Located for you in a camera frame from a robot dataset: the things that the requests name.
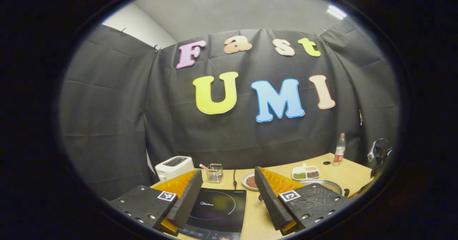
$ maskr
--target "blue letter m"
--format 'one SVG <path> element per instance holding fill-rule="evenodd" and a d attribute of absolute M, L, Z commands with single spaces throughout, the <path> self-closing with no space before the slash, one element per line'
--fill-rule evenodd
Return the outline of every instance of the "blue letter m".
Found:
<path fill-rule="evenodd" d="M 252 88 L 256 90 L 259 102 L 259 115 L 256 117 L 258 122 L 267 122 L 273 119 L 273 115 L 269 112 L 269 105 L 275 115 L 281 119 L 288 104 L 286 117 L 297 118 L 303 116 L 306 112 L 301 107 L 299 100 L 299 85 L 296 79 L 286 79 L 283 81 L 280 94 L 267 81 L 256 81 L 252 83 Z"/>

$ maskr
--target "plastic bottle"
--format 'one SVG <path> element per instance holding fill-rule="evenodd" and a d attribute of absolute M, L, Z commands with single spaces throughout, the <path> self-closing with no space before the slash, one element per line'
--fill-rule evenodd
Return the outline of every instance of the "plastic bottle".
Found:
<path fill-rule="evenodd" d="M 345 145 L 347 142 L 345 141 L 345 133 L 340 133 L 339 141 L 337 142 L 336 147 L 336 154 L 334 156 L 334 162 L 332 163 L 333 166 L 340 166 L 345 154 Z"/>

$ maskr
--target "white toaster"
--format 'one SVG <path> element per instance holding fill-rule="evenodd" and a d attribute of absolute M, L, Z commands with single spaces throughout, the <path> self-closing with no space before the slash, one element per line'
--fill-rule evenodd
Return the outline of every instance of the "white toaster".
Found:
<path fill-rule="evenodd" d="M 175 156 L 165 162 L 162 162 L 154 167 L 157 172 L 157 176 L 161 182 L 168 181 L 184 173 L 193 171 L 193 159 L 185 156 Z"/>

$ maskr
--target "black fabric backdrop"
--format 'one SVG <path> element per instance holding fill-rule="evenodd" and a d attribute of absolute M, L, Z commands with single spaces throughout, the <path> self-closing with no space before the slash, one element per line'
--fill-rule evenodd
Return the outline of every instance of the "black fabric backdrop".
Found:
<path fill-rule="evenodd" d="M 224 40 L 246 36 L 253 47 L 226 54 Z M 316 43 L 320 57 L 297 41 Z M 281 56 L 275 38 L 296 54 Z M 176 69 L 179 46 L 205 40 L 194 65 Z M 151 46 L 104 25 L 83 43 L 72 60 L 61 98 L 61 123 L 71 159 L 86 182 L 113 199 L 149 177 L 153 166 L 185 155 L 224 168 L 281 165 L 334 152 L 345 132 L 345 157 L 371 166 L 367 149 L 375 139 L 394 141 L 399 123 L 399 92 L 393 65 L 364 30 L 345 19 L 320 36 L 297 31 L 249 29 L 190 39 L 156 53 Z M 219 75 L 238 72 L 237 103 L 227 113 L 199 111 L 192 82 L 211 75 L 211 96 L 224 99 Z M 318 108 L 312 75 L 325 75 L 336 106 Z M 251 83 L 266 80 L 279 92 L 285 79 L 299 81 L 305 115 L 258 123 L 257 94 Z M 359 109 L 363 115 L 360 126 Z"/>

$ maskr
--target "induction cooktop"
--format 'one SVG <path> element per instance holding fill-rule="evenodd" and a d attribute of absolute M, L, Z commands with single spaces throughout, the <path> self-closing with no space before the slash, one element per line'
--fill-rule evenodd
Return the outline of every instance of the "induction cooktop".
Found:
<path fill-rule="evenodd" d="M 238 240 L 245 216 L 246 190 L 201 188 L 180 233 L 197 239 Z"/>

